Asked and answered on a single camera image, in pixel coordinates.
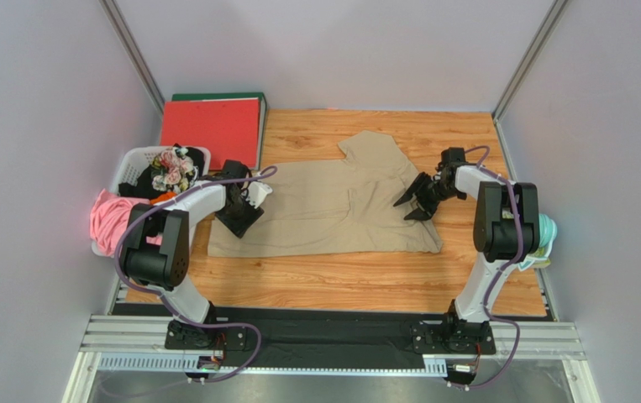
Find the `beige t-shirt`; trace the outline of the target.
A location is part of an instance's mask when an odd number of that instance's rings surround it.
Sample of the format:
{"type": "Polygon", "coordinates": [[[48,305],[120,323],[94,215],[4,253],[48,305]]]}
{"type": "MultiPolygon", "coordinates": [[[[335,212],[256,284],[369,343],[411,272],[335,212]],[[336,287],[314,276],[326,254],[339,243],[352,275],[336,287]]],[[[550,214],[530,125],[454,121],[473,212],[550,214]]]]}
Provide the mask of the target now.
{"type": "Polygon", "coordinates": [[[241,238],[213,220],[208,255],[224,258],[440,252],[432,222],[406,220],[395,202],[418,175],[394,138],[360,132],[338,144],[341,160],[280,163],[266,179],[264,214],[241,238]]]}

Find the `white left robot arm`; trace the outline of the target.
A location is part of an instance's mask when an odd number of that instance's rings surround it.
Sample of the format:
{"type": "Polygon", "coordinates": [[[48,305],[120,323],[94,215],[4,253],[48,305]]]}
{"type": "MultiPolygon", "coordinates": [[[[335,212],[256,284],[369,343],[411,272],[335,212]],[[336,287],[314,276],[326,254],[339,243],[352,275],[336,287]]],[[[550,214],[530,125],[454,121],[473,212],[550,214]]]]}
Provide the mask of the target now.
{"type": "Polygon", "coordinates": [[[270,166],[254,175],[242,163],[228,160],[220,173],[204,176],[180,195],[131,209],[113,262],[125,285],[158,297],[172,314],[168,349],[225,347],[228,328],[217,323],[215,306],[188,275],[192,230],[215,215],[242,238],[263,215],[262,205],[273,192],[265,179],[276,171],[270,166]]]}

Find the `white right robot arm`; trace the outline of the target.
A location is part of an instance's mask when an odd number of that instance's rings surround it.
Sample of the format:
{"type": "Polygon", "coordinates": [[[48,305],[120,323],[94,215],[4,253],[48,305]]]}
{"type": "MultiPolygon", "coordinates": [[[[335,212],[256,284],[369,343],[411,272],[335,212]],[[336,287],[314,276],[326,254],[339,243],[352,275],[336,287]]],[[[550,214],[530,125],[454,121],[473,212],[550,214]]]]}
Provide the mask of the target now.
{"type": "Polygon", "coordinates": [[[476,201],[473,243],[477,257],[464,289],[444,320],[430,326],[432,341],[452,353],[473,352],[490,337],[492,308],[508,276],[541,244],[536,185],[513,182],[466,159],[467,150],[444,150],[435,175],[418,174],[395,201],[415,202],[404,218],[424,222],[451,198],[476,201]]]}

